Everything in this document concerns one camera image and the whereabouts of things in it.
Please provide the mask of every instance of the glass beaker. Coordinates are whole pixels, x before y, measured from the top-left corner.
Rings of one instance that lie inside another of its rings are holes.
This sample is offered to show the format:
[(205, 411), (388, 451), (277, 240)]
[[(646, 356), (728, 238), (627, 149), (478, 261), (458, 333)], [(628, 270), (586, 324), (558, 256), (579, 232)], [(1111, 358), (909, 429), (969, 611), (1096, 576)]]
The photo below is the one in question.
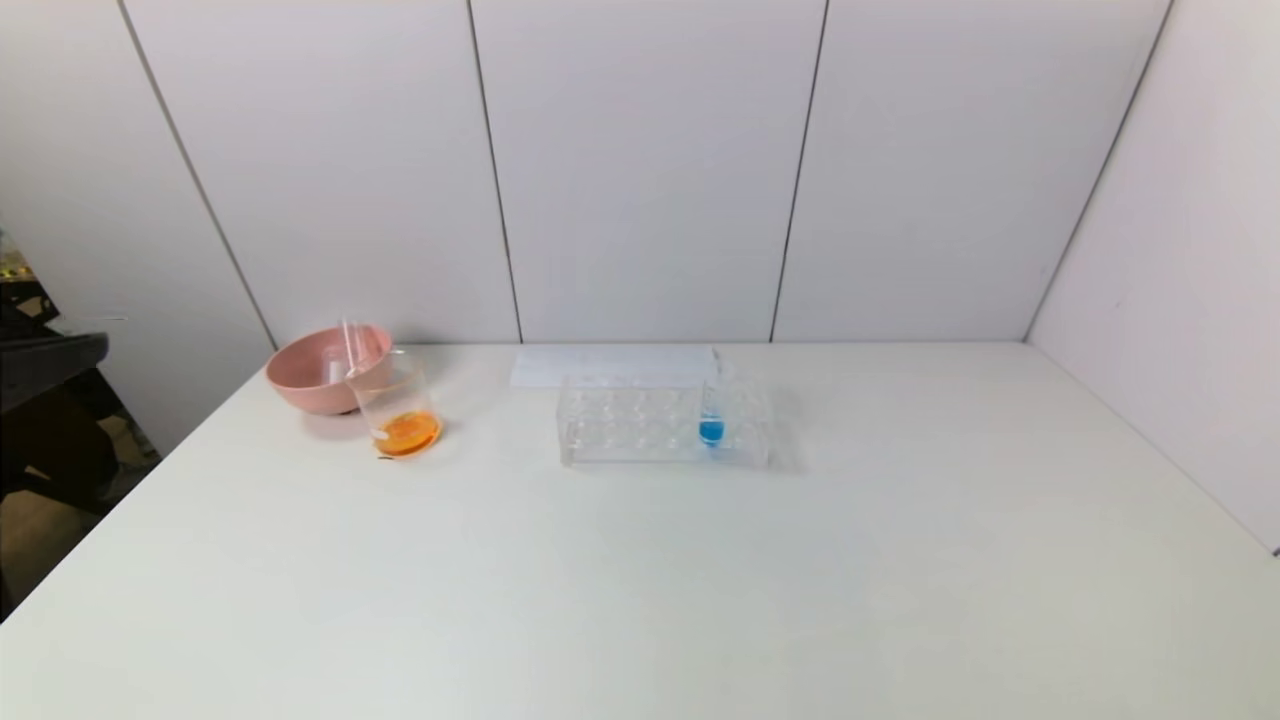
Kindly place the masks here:
[(369, 423), (374, 447), (387, 457), (407, 457), (431, 447), (443, 423), (431, 405), (422, 363), (392, 348), (365, 373), (347, 378)]

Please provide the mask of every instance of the pink bowl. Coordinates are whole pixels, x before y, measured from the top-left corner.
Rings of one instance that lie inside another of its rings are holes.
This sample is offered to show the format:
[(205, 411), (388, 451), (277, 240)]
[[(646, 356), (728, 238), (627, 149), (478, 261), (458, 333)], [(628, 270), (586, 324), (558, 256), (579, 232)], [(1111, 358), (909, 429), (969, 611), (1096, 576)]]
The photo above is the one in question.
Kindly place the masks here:
[[(375, 372), (383, 365), (392, 348), (392, 336), (374, 325), (366, 325), (371, 337), (370, 346), (376, 364), (367, 372)], [(325, 359), (332, 352), (344, 352), (342, 328), (329, 328), (311, 333), (282, 347), (266, 363), (266, 379), (280, 393), (285, 402), (312, 415), (339, 415), (358, 407), (356, 393), (347, 383), (325, 382)]]

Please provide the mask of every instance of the blue liquid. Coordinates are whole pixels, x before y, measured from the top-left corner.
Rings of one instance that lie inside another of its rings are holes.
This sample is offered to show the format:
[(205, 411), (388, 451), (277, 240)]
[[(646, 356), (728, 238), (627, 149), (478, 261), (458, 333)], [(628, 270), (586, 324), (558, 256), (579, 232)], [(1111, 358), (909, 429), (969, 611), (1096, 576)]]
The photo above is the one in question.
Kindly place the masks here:
[(714, 413), (703, 413), (703, 421), (698, 424), (698, 437), (703, 438), (707, 447), (717, 447), (724, 439), (724, 420)]

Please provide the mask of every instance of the white paper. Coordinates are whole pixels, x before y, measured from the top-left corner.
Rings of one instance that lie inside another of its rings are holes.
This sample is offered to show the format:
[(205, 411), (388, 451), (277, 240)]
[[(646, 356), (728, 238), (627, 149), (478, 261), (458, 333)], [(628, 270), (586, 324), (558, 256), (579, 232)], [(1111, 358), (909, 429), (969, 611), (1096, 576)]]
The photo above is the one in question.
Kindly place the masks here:
[(692, 387), (716, 377), (716, 352), (709, 345), (526, 345), (511, 387), (559, 387), (566, 375), (650, 377)]

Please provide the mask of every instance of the orange liquid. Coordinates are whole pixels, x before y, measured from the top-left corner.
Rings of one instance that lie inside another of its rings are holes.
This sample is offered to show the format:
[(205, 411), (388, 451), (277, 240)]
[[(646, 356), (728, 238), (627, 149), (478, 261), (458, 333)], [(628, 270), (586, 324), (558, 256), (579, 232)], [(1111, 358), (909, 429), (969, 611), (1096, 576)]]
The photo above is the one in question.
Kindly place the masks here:
[(374, 439), (374, 446), (383, 455), (401, 457), (430, 447), (440, 436), (440, 421), (430, 413), (406, 413), (397, 415), (381, 427), (385, 438)]

